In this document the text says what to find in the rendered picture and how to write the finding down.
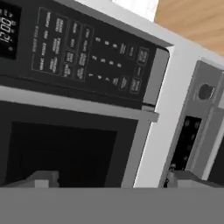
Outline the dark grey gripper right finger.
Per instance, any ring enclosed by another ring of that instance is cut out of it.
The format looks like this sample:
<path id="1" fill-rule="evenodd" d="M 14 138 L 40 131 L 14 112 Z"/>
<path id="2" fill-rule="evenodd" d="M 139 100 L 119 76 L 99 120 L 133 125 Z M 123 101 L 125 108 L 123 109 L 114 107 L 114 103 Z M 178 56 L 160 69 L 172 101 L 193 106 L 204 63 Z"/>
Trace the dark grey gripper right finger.
<path id="1" fill-rule="evenodd" d="M 170 171 L 167 176 L 168 188 L 224 188 L 224 185 L 218 185 L 213 182 L 198 178 L 190 171 Z"/>

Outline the grey countertop appliance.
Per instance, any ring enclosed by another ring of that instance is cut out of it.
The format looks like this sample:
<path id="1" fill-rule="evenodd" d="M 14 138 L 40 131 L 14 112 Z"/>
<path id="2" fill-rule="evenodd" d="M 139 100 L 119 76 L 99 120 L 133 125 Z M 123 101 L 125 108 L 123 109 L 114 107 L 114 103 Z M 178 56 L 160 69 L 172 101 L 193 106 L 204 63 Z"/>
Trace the grey countertop appliance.
<path id="1" fill-rule="evenodd" d="M 217 111 L 223 89 L 224 66 L 198 59 L 159 181 L 161 187 L 167 185 L 169 172 L 203 176 L 221 127 L 223 116 Z"/>

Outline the wooden cupboard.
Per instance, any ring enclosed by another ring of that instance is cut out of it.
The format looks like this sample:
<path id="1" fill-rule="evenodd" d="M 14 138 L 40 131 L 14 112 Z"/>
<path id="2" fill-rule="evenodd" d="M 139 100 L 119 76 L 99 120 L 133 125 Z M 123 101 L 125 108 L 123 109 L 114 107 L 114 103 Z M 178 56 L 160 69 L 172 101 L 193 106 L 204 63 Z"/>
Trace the wooden cupboard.
<path id="1" fill-rule="evenodd" d="M 224 0 L 159 0 L 155 22 L 224 56 Z"/>

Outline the microwave start button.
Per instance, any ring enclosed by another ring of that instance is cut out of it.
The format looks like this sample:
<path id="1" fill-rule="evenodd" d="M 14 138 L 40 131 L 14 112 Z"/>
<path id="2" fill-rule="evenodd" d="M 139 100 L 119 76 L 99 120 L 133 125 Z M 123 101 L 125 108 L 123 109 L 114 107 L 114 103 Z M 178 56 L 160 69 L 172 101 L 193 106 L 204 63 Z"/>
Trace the microwave start button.
<path id="1" fill-rule="evenodd" d="M 139 49 L 136 62 L 139 65 L 145 65 L 147 63 L 148 57 L 149 57 L 149 50 L 147 48 L 141 47 Z"/>

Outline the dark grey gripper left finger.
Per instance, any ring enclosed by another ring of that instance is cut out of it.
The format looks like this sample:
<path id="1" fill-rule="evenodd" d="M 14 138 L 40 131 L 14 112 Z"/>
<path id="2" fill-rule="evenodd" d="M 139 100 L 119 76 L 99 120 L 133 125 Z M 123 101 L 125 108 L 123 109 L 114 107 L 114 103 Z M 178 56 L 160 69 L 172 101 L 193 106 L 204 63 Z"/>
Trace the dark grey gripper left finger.
<path id="1" fill-rule="evenodd" d="M 57 171 L 35 171 L 28 178 L 7 184 L 5 187 L 56 188 L 60 186 L 59 178 Z"/>

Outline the white and black microwave oven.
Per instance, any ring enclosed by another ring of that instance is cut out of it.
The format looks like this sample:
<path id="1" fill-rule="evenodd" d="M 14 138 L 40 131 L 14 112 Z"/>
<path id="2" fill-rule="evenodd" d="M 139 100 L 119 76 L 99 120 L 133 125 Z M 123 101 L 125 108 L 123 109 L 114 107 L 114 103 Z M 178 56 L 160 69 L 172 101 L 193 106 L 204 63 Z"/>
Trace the white and black microwave oven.
<path id="1" fill-rule="evenodd" d="M 0 0 L 0 186 L 57 171 L 63 187 L 161 187 L 201 58 L 224 66 L 109 0 Z M 215 173 L 223 93 L 217 113 L 201 179 Z"/>

